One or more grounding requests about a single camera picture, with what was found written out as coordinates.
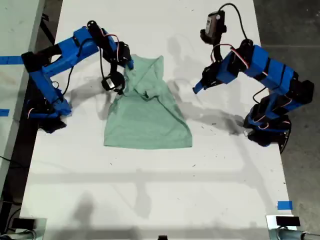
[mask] mint green t-shirt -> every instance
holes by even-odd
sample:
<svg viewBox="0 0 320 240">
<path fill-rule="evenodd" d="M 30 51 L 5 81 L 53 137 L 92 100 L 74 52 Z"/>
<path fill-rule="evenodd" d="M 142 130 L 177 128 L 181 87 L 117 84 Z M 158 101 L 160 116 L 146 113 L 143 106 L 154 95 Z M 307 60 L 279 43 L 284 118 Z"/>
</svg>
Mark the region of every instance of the mint green t-shirt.
<svg viewBox="0 0 320 240">
<path fill-rule="evenodd" d="M 126 87 L 109 109 L 104 145 L 131 149 L 192 147 L 192 134 L 167 84 L 164 58 L 132 55 Z"/>
</svg>

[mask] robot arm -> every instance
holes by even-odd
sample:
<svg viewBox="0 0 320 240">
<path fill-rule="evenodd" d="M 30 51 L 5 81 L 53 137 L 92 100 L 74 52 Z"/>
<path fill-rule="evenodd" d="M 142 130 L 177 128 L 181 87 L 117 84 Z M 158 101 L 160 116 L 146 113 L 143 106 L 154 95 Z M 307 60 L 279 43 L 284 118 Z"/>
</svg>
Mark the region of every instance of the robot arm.
<svg viewBox="0 0 320 240">
<path fill-rule="evenodd" d="M 256 79 L 268 88 L 271 94 L 253 106 L 243 126 L 253 129 L 248 135 L 250 140 L 261 146 L 276 142 L 283 150 L 291 131 L 291 122 L 285 114 L 312 101 L 314 84 L 309 80 L 300 82 L 298 74 L 292 68 L 269 58 L 269 54 L 247 39 L 245 33 L 246 39 L 240 47 L 231 47 L 230 53 L 222 58 L 220 39 L 226 29 L 224 19 L 225 13 L 222 10 L 211 13 L 206 29 L 200 31 L 201 39 L 213 45 L 212 51 L 216 61 L 203 70 L 202 79 L 193 91 L 197 94 L 202 89 L 228 84 L 237 78 L 239 72 Z"/>
<path fill-rule="evenodd" d="M 24 64 L 36 87 L 44 97 L 28 101 L 28 118 L 44 119 L 42 122 L 50 122 L 46 127 L 48 130 L 46 132 L 53 132 L 56 129 L 65 127 L 65 124 L 60 121 L 60 116 L 67 116 L 71 113 L 71 107 L 67 100 L 64 99 L 64 95 L 68 89 L 73 68 L 77 63 L 98 51 L 100 51 L 100 54 L 103 51 L 102 57 L 111 66 L 109 75 L 105 77 L 102 63 L 100 63 L 103 88 L 106 91 L 114 90 L 122 94 L 122 90 L 125 87 L 125 78 L 121 73 L 117 72 L 117 67 L 128 66 L 129 69 L 133 69 L 134 62 L 130 55 L 129 46 L 124 42 L 114 42 L 112 36 L 115 35 L 108 34 L 95 21 L 89 21 L 87 26 L 76 30 L 72 37 L 37 53 L 29 51 L 22 54 L 21 57 L 0 57 L 0 65 Z M 54 55 L 60 55 L 60 57 L 51 62 L 50 59 Z M 68 69 L 70 69 L 68 83 L 62 93 L 60 89 L 53 86 L 51 77 Z"/>
</svg>

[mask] blue tape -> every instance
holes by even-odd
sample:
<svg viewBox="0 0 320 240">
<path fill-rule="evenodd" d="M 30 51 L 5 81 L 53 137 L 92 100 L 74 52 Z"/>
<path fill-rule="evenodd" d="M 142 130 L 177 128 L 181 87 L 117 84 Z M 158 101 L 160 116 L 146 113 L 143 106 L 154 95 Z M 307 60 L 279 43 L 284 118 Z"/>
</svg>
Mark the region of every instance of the blue tape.
<svg viewBox="0 0 320 240">
<path fill-rule="evenodd" d="M 0 108 L 0 117 L 8 117 L 9 116 L 9 109 L 1 109 Z"/>
<path fill-rule="evenodd" d="M 24 64 L 21 56 L 0 56 L 0 65 Z"/>
<path fill-rule="evenodd" d="M 292 210 L 292 201 L 278 201 L 278 210 Z"/>
</svg>

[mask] concrete floor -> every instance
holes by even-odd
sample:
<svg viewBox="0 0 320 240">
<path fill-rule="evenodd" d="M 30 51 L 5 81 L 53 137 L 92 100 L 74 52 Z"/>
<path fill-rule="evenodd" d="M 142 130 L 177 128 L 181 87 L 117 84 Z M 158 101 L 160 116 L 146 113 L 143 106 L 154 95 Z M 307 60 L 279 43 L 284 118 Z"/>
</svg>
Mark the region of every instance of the concrete floor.
<svg viewBox="0 0 320 240">
<path fill-rule="evenodd" d="M 46 0 L 43 11 L 50 18 L 47 25 L 54 36 L 61 5 L 62 0 Z M 293 213 L 300 216 L 301 229 L 320 234 L 320 126 L 317 121 L 320 112 L 316 107 L 320 102 L 320 1 L 254 0 L 254 5 L 262 46 L 271 57 L 295 69 L 300 80 L 315 83 L 313 102 L 289 114 L 292 133 L 282 154 L 282 163 Z M 39 30 L 36 49 L 48 46 L 50 42 Z M 21 186 L 23 184 L 12 186 L 18 198 L 23 196 Z"/>
</svg>

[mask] white tabletop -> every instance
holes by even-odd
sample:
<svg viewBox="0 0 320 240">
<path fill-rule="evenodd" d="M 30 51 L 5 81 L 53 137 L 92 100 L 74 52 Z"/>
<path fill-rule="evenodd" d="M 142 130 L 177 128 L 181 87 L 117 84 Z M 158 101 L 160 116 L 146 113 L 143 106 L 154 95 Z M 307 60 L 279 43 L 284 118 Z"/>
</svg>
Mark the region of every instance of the white tabletop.
<svg viewBox="0 0 320 240">
<path fill-rule="evenodd" d="M 95 20 L 131 53 L 164 56 L 163 79 L 179 100 L 193 147 L 103 146 L 110 96 L 100 83 L 99 55 L 88 57 L 71 76 L 67 127 L 40 131 L 35 142 L 21 216 L 46 218 L 46 240 L 268 238 L 265 216 L 277 213 L 277 201 L 288 200 L 279 149 L 249 141 L 237 124 L 262 85 L 241 73 L 228 85 L 192 91 L 212 49 L 200 29 L 225 2 L 63 1 L 57 42 Z M 234 3 L 247 36 L 260 44 L 253 1 Z M 228 32 L 221 42 L 238 46 L 238 16 L 230 6 L 224 10 Z M 222 55 L 228 51 L 223 47 Z M 54 78 L 62 89 L 68 73 Z"/>
<path fill-rule="evenodd" d="M 1 0 L 0 56 L 20 56 L 35 48 L 44 9 L 44 0 Z M 9 109 L 0 116 L 0 156 L 11 158 L 15 145 L 22 106 L 28 84 L 23 65 L 0 65 L 0 109 Z M 9 163 L 0 158 L 0 193 Z"/>
</svg>

